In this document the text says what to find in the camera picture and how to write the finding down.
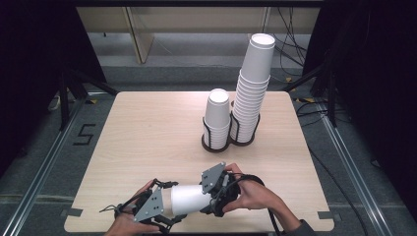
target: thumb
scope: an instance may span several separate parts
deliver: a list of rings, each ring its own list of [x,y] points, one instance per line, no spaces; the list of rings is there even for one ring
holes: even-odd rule
[[[231,203],[228,203],[226,206],[224,206],[223,212],[227,213],[227,212],[230,212],[230,211],[235,210],[237,208],[240,208],[239,199],[236,200],[236,201],[233,201]]]

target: hand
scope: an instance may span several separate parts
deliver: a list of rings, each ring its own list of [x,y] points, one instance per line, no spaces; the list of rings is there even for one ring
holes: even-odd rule
[[[232,171],[235,173],[236,179],[239,179],[239,173],[242,173],[236,163],[227,165],[224,170]],[[240,187],[241,196],[236,201],[226,205],[223,208],[223,212],[229,212],[237,208],[273,208],[276,203],[282,202],[282,199],[273,191],[255,181],[244,180],[240,181],[238,184]]]
[[[239,174],[242,174],[236,163],[227,165],[224,170],[235,173],[236,179],[239,179]],[[273,212],[286,232],[291,232],[300,227],[300,220],[288,208],[282,198],[273,191],[253,180],[243,180],[238,182],[238,185],[240,187],[240,197],[227,204],[223,208],[223,212],[229,212],[237,208],[268,208]]]
[[[150,188],[152,180],[145,184],[135,195]],[[105,235],[118,235],[118,236],[131,236],[140,233],[149,233],[159,231],[159,228],[155,225],[142,224],[133,220],[134,216],[129,213],[120,213],[113,224],[110,226]]]

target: cup stack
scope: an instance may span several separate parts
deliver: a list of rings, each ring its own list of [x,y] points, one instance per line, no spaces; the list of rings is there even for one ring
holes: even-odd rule
[[[225,148],[230,128],[230,102],[226,90],[215,88],[209,93],[203,122],[205,145],[209,149]]]
[[[270,78],[275,39],[264,33],[252,35],[236,88],[230,137],[249,142],[256,131]]]

